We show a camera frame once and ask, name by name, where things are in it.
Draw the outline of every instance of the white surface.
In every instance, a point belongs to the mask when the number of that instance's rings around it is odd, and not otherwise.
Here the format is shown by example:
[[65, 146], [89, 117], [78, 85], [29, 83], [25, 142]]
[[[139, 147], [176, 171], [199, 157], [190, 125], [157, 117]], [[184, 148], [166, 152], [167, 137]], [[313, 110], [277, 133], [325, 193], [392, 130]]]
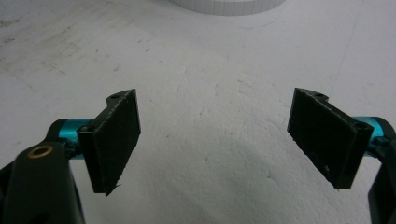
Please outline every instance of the white surface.
[[271, 10], [285, 0], [170, 0], [188, 10], [217, 16], [247, 16]]
[[337, 191], [286, 129], [294, 87], [396, 125], [396, 2], [288, 0], [254, 16], [167, 0], [0, 3], [0, 165], [53, 121], [137, 89], [142, 135], [109, 197], [72, 161], [87, 223], [370, 223], [379, 162]]

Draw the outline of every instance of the black plastic housing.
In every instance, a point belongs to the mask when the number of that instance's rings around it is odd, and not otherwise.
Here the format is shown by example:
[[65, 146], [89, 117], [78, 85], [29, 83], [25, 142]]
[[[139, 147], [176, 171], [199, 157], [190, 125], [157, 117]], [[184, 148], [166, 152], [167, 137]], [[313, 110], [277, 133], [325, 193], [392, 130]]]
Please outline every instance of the black plastic housing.
[[[39, 147], [51, 150], [48, 155], [31, 158], [32, 151]], [[30, 147], [12, 166], [0, 223], [85, 223], [62, 144], [43, 142]]]

